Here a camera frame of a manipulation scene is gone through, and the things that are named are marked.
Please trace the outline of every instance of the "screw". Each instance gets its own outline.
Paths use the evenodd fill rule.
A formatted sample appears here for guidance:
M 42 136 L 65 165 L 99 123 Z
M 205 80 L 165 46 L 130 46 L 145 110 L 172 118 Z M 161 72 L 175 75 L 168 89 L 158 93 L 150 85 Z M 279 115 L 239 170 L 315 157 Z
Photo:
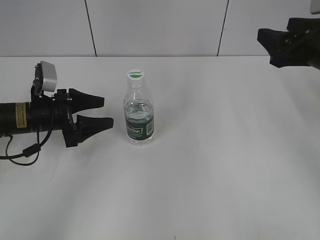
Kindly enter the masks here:
M 286 39 L 286 40 L 284 40 L 284 43 L 290 45 L 292 43 L 292 41 L 290 39 Z

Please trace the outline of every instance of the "water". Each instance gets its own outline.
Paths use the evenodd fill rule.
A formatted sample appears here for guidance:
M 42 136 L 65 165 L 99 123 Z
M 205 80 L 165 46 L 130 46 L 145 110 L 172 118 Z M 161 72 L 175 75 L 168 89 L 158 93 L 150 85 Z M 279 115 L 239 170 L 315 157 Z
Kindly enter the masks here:
M 130 123 L 147 123 L 154 115 L 154 108 L 149 101 L 128 102 L 124 107 L 125 119 Z M 154 138 L 154 133 L 145 140 L 135 140 L 128 136 L 129 141 L 135 145 L 146 145 Z

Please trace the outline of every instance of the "black cable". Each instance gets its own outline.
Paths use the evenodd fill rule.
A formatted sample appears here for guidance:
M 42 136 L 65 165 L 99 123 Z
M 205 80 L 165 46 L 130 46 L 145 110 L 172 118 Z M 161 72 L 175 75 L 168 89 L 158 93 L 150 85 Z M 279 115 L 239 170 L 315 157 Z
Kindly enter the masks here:
M 36 141 L 37 141 L 38 144 L 40 144 L 39 129 L 40 129 L 40 128 L 38 127 L 38 129 L 37 129 L 37 131 L 36 131 Z M 5 155 L 6 155 L 7 157 L 9 157 L 9 156 L 8 156 L 8 147 L 9 147 L 10 143 L 12 142 L 12 140 L 14 139 L 14 137 L 13 137 L 11 134 L 10 134 L 10 135 L 6 135 L 6 136 L 7 136 L 7 137 L 10 137 L 10 140 L 9 140 L 9 142 L 8 142 L 8 144 L 6 145 L 6 148 L 5 148 Z M 40 151 L 37 152 L 35 159 L 34 159 L 32 162 L 29 162 L 29 163 L 17 162 L 17 161 L 12 160 L 11 158 L 9 158 L 8 160 L 10 160 L 10 162 L 12 162 L 12 163 L 14 163 L 14 164 L 16 164 L 16 165 L 19 165 L 19 166 L 31 166 L 32 164 L 35 164 L 36 161 L 38 160 L 38 158 L 39 158 L 39 153 L 40 153 Z
M 0 156 L 0 160 L 9 160 L 9 159 L 19 159 L 24 157 L 22 153 L 17 154 L 17 155 L 12 155 L 12 156 Z

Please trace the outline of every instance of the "panel seam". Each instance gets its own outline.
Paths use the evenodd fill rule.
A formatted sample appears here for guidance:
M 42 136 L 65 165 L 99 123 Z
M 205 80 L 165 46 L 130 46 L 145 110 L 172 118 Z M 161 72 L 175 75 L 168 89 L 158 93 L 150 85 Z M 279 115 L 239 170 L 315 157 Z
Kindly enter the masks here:
M 91 21 L 90 21 L 90 16 L 89 16 L 89 10 L 88 10 L 88 5 L 87 5 L 87 0 L 84 0 L 84 4 L 85 4 L 86 16 L 87 16 L 88 22 L 89 22 L 89 28 L 90 28 L 90 33 L 91 33 L 91 39 L 92 39 L 92 44 L 93 44 L 94 55 L 97 57 L 97 50 L 96 50 L 95 38 L 94 38 L 94 34 L 93 34 L 93 32 L 92 32 Z
M 224 35 L 224 29 L 225 29 L 225 24 L 226 24 L 226 19 L 227 19 L 227 12 L 228 12 L 228 8 L 229 8 L 229 1 L 230 1 L 230 0 L 227 0 L 227 2 L 226 2 L 224 19 L 223 19 L 223 24 L 222 24 L 222 29 L 221 29 L 221 35 L 220 35 L 220 40 L 219 40 L 219 47 L 218 47 L 218 51 L 217 51 L 217 53 L 216 53 L 216 56 L 217 56 L 217 57 L 219 57 L 220 47 L 221 47 L 221 41 L 222 41 L 222 37 L 223 37 L 223 35 Z

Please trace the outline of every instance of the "cable connector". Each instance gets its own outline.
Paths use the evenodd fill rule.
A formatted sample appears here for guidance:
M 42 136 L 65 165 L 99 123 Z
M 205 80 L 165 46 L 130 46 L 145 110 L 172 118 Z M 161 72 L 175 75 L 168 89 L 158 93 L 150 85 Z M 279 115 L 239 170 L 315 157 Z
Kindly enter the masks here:
M 26 158 L 32 156 L 33 154 L 36 154 L 38 152 L 40 152 L 41 150 L 41 146 L 38 143 L 33 144 L 30 147 L 27 147 L 26 149 L 24 149 L 22 151 L 23 156 L 25 156 Z

